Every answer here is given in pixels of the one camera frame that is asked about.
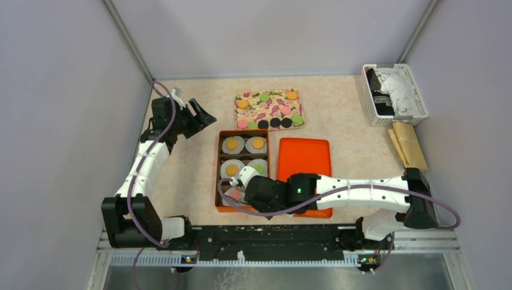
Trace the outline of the green cookie packed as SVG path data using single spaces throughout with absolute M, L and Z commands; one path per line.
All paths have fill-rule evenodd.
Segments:
M 260 174 L 260 175 L 263 175 L 265 173 L 265 169 L 264 169 L 264 166 L 261 165 L 261 164 L 256 164 L 254 166 L 254 169 Z

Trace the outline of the pink cookie packed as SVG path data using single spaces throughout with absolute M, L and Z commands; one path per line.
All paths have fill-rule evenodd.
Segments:
M 236 190 L 236 189 L 232 189 L 230 192 L 229 192 L 229 196 L 233 199 L 235 199 L 236 201 L 240 201 L 243 199 L 243 193 Z

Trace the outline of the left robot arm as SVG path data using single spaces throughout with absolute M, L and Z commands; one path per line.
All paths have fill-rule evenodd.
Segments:
M 159 217 L 150 200 L 160 171 L 178 137 L 196 135 L 216 118 L 195 99 L 181 99 L 177 87 L 158 92 L 152 117 L 142 133 L 138 152 L 122 186 L 101 203 L 101 213 L 113 248 L 171 248 L 186 250 L 193 244 L 190 220 L 185 216 Z

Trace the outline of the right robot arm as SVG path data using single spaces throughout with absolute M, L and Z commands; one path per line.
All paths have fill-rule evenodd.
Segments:
M 402 175 L 388 179 L 296 173 L 282 182 L 246 166 L 239 180 L 245 188 L 245 201 L 268 216 L 338 207 L 376 208 L 375 213 L 357 222 L 354 241 L 362 249 L 370 249 L 395 230 L 438 226 L 429 183 L 416 168 L 407 168 Z

